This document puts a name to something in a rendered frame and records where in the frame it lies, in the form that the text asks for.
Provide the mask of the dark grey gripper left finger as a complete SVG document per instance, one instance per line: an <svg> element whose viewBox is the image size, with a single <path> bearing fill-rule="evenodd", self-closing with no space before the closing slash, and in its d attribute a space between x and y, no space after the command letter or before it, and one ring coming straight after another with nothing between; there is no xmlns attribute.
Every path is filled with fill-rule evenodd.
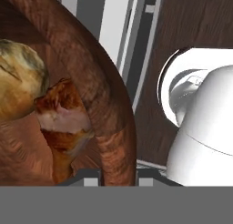
<svg viewBox="0 0 233 224"><path fill-rule="evenodd" d="M72 177L59 186L99 187L101 184L101 170L99 168L81 168Z"/></svg>

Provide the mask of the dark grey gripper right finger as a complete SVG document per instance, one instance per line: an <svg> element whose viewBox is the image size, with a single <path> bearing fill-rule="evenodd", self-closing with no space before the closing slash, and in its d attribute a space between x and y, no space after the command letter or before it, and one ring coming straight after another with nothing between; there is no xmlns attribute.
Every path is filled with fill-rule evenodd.
<svg viewBox="0 0 233 224"><path fill-rule="evenodd" d="M158 184L164 184L172 187L180 187L177 182L162 176L157 169L139 168L137 170L137 185L140 187L153 187Z"/></svg>

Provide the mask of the brown wooden bowl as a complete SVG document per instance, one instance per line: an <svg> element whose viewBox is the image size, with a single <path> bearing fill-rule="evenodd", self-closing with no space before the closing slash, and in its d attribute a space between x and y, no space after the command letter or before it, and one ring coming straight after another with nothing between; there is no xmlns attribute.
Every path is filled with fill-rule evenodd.
<svg viewBox="0 0 233 224"><path fill-rule="evenodd" d="M106 186L136 184L137 136L127 89L105 49L57 0L5 0L23 14L73 79L92 127Z"/></svg>

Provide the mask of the orange chicken drumstick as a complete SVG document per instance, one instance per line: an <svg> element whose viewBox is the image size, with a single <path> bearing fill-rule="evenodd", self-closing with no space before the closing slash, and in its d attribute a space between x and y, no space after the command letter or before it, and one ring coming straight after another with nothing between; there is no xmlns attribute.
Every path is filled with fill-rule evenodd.
<svg viewBox="0 0 233 224"><path fill-rule="evenodd" d="M35 114L53 157L53 181L58 184L73 174L72 162L95 133L89 116L70 78L62 78L35 99Z"/></svg>

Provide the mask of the yellow brown onion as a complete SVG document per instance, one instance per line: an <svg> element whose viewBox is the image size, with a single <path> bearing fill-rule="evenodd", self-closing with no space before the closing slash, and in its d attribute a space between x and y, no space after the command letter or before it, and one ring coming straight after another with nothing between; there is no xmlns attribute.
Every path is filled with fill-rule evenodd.
<svg viewBox="0 0 233 224"><path fill-rule="evenodd" d="M0 122L27 116L49 86L46 65L30 46L0 39Z"/></svg>

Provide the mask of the grey white fridge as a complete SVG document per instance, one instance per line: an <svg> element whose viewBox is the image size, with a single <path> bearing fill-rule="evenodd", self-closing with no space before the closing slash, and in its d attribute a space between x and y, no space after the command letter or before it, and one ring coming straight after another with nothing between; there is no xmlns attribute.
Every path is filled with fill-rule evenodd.
<svg viewBox="0 0 233 224"><path fill-rule="evenodd" d="M162 0L58 0L99 41L137 107Z"/></svg>

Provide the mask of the white rounded object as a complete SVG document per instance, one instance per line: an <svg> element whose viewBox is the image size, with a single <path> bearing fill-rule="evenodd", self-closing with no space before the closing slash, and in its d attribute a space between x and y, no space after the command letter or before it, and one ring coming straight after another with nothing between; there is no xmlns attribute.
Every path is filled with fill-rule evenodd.
<svg viewBox="0 0 233 224"><path fill-rule="evenodd" d="M162 67L157 100L177 127L167 178L185 187L233 187L233 48L176 50Z"/></svg>

